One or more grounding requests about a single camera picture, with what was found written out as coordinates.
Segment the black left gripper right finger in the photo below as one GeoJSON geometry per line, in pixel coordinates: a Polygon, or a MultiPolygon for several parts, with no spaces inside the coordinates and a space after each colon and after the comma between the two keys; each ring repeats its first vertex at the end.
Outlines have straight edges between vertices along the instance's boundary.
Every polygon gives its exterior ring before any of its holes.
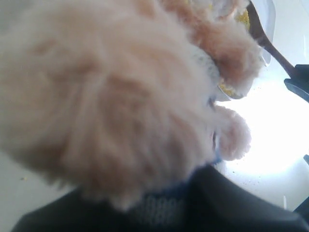
{"type": "Polygon", "coordinates": [[[225,178],[212,166],[198,169],[187,200],[186,232],[307,232],[298,214],[270,204],[225,178]]]}

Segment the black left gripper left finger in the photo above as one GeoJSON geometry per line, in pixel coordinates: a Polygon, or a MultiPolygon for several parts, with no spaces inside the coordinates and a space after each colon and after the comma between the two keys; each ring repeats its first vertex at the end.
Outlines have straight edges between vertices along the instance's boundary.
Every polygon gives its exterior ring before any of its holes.
{"type": "Polygon", "coordinates": [[[106,202],[83,200],[74,190],[56,201],[22,216],[13,232],[143,232],[106,202]]]}

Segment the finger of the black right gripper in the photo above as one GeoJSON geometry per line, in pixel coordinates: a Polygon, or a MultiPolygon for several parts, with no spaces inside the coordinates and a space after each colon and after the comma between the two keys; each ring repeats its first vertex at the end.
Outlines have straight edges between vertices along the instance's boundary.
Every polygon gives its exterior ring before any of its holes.
{"type": "Polygon", "coordinates": [[[289,91],[309,102],[309,65],[297,64],[294,69],[296,76],[285,79],[284,84],[289,91]]]}

